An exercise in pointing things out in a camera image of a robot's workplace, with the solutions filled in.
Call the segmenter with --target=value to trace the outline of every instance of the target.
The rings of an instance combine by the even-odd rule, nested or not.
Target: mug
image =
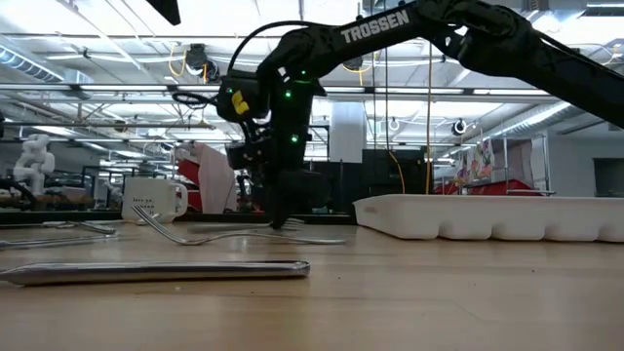
[[[177,202],[177,190],[182,196]],[[188,191],[182,184],[168,179],[128,177],[124,189],[124,205],[121,216],[125,220],[139,220],[132,206],[139,205],[150,215],[156,215],[161,223],[170,223],[184,215],[188,207]]]

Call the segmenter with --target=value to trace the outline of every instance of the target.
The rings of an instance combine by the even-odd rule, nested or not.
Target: wooden tabletop
[[[170,227],[185,232],[181,224]],[[72,232],[0,232],[3,240],[53,235]],[[3,269],[44,261],[312,264],[308,279],[281,281],[0,283],[0,349],[603,351],[624,345],[622,246],[402,241],[352,226],[307,226],[299,235],[348,243],[239,238],[180,247],[147,227],[125,225],[120,240],[0,252]]]

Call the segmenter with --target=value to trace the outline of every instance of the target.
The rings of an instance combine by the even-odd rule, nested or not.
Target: robotic arm
[[[220,117],[240,124],[245,143],[227,148],[234,169],[256,168],[274,194],[273,226],[296,202],[327,194],[319,175],[301,171],[313,96],[319,78],[348,59],[411,38],[430,41],[471,70],[514,77],[619,127],[624,77],[534,30],[512,10],[478,0],[421,0],[366,19],[331,26],[285,21],[263,26],[235,52],[213,102]],[[288,32],[256,73],[233,69],[242,47],[277,25],[306,25]],[[464,36],[455,31],[465,26]],[[254,121],[270,111],[270,121]]]

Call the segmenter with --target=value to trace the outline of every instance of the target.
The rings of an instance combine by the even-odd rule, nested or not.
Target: white tray
[[[624,242],[624,199],[383,195],[354,205],[358,224],[402,239]]]

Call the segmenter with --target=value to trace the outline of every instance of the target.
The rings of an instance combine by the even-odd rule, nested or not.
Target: black cable
[[[250,40],[254,39],[254,37],[256,35],[258,35],[260,32],[262,32],[262,31],[264,31],[266,29],[275,28],[275,27],[279,27],[279,26],[286,26],[286,25],[302,25],[302,26],[321,25],[321,26],[327,26],[326,24],[311,22],[311,21],[307,21],[307,20],[280,20],[280,21],[276,21],[276,22],[265,24],[262,27],[260,27],[260,28],[258,28],[256,30],[254,30],[253,32],[251,32],[250,35],[248,35],[245,38],[245,40],[243,40],[243,42],[241,42],[241,44],[238,46],[238,48],[236,48],[236,51],[234,52],[234,55],[232,55],[232,59],[230,60],[230,64],[227,66],[227,70],[230,71],[232,68],[234,68],[234,62],[236,62],[236,58],[239,56],[239,54],[241,54],[241,51],[243,51],[243,48],[247,45],[247,43],[249,43]]]
[[[225,198],[225,202],[223,203],[223,212],[225,213],[225,207],[227,206],[227,201],[230,199],[230,194],[232,193],[232,188],[234,188],[234,184],[236,184],[236,176],[234,175],[234,180],[232,181],[232,186],[230,186],[230,190],[227,192],[227,197]]]
[[[383,2],[383,11],[386,11],[386,2],[385,1]],[[384,55],[385,55],[385,58],[386,58],[386,94],[385,94],[385,97],[386,97],[386,150],[388,150],[388,152],[390,152],[390,134],[389,134],[390,132],[388,132],[388,126],[390,125],[390,116],[388,116],[388,114],[389,114],[388,113],[388,104],[389,104],[388,103],[389,102],[388,101],[388,99],[389,99],[389,96],[388,96],[388,48],[384,49]]]
[[[172,94],[172,98],[175,102],[194,110],[204,109],[209,104],[216,106],[216,96],[204,97],[195,93],[177,92]]]

